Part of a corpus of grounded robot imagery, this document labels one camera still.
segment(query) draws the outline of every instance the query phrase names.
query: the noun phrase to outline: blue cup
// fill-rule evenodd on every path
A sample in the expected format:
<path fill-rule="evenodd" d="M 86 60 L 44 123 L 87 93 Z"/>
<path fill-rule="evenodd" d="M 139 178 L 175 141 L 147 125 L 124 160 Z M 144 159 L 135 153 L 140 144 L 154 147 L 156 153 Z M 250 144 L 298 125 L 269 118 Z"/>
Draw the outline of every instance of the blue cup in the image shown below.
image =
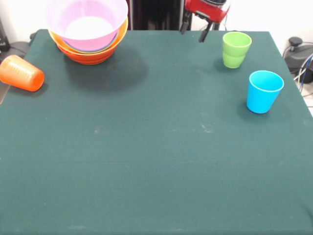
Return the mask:
<path fill-rule="evenodd" d="M 250 75 L 247 107 L 254 113 L 267 113 L 278 97 L 284 80 L 274 72 L 256 71 Z"/>

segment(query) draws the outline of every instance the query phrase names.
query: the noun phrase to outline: pink bowl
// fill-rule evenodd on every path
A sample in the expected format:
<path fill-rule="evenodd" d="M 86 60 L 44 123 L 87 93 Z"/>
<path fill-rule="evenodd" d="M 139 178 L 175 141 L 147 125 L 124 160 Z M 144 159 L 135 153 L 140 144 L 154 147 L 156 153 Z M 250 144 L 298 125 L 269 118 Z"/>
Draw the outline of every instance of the pink bowl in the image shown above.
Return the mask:
<path fill-rule="evenodd" d="M 71 47 L 93 52 L 111 43 L 127 14 L 126 0 L 50 0 L 46 19 Z"/>

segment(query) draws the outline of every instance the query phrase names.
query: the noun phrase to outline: bowl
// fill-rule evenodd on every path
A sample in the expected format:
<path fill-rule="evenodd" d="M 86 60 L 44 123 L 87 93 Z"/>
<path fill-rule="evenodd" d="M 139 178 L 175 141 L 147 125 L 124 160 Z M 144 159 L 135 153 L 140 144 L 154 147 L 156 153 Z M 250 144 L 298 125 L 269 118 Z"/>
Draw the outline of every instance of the bowl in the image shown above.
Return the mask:
<path fill-rule="evenodd" d="M 82 54 L 82 53 L 76 52 L 73 49 L 71 49 L 69 46 L 67 46 L 66 43 L 58 35 L 54 34 L 51 31 L 49 31 L 49 33 L 50 33 L 52 40 L 55 42 L 55 44 L 58 46 L 58 48 L 68 58 L 70 58 L 71 60 L 76 61 L 78 63 L 82 63 L 82 62 L 94 63 L 95 61 L 100 61 L 103 59 L 104 59 L 103 61 L 105 61 L 106 59 L 108 59 L 113 54 L 113 52 L 115 51 L 117 46 L 120 44 L 120 42 L 125 37 L 126 32 L 127 32 L 127 28 L 128 28 L 128 18 L 126 18 L 125 22 L 122 24 L 121 28 L 119 29 L 119 33 L 118 33 L 117 38 L 114 41 L 114 43 L 108 49 L 106 49 L 102 52 L 95 53 L 95 54 Z"/>
<path fill-rule="evenodd" d="M 50 0 L 48 28 L 83 52 L 106 48 L 127 18 L 126 0 Z"/>
<path fill-rule="evenodd" d="M 67 44 L 66 42 L 65 42 L 65 43 L 67 44 L 68 47 L 72 48 L 72 49 L 73 49 L 74 51 L 76 51 L 76 52 L 79 52 L 79 53 L 82 53 L 82 54 L 94 54 L 94 53 L 102 52 L 102 51 L 108 49 L 108 48 L 114 43 L 114 41 L 116 40 L 117 35 L 118 35 L 118 33 L 114 36 L 113 40 L 112 40 L 105 48 L 103 48 L 102 50 L 93 51 L 93 52 L 80 51 L 80 50 L 77 50 L 77 49 L 75 49 L 75 48 L 72 48 L 72 47 L 71 47 L 69 44 Z"/>

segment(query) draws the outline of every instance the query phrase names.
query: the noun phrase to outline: floor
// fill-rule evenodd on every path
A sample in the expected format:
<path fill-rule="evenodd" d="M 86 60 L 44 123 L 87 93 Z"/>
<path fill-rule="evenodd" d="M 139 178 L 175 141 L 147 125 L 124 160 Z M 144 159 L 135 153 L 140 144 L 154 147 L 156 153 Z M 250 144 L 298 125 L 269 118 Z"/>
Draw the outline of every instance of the floor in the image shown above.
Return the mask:
<path fill-rule="evenodd" d="M 313 93 L 313 83 L 305 84 L 303 87 L 302 96 L 306 96 L 311 93 Z M 313 116 L 313 94 L 310 96 L 304 97 L 304 101 L 306 102 Z"/>

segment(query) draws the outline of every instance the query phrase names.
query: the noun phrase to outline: white wall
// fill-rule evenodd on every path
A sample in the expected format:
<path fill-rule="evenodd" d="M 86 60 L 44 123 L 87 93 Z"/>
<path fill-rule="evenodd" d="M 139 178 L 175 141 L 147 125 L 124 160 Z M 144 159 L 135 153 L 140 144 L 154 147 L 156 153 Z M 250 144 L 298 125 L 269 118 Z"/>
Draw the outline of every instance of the white wall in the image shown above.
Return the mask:
<path fill-rule="evenodd" d="M 44 8 L 47 1 L 0 0 L 0 17 L 10 42 L 28 41 L 31 33 L 39 28 L 46 28 Z M 302 0 L 301 5 L 287 2 L 232 0 L 227 29 L 269 31 L 281 52 L 291 36 L 313 42 L 313 0 Z M 199 30 L 203 26 L 202 20 L 194 18 L 193 30 Z"/>

